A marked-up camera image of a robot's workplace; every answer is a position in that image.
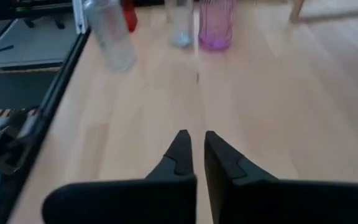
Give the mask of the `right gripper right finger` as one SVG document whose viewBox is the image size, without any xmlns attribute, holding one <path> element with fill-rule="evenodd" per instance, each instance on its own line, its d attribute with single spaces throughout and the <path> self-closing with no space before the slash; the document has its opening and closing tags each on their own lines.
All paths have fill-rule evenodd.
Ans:
<svg viewBox="0 0 358 224">
<path fill-rule="evenodd" d="M 204 139 L 214 223 L 358 223 L 358 183 L 278 179 L 214 131 Z"/>
</svg>

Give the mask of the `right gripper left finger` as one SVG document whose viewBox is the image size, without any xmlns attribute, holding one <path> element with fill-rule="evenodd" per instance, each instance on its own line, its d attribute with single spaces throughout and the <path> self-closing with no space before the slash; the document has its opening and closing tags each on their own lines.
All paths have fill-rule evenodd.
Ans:
<svg viewBox="0 0 358 224">
<path fill-rule="evenodd" d="M 195 223 L 197 178 L 189 132 L 179 131 L 143 179 L 64 185 L 44 200 L 44 223 Z"/>
</svg>

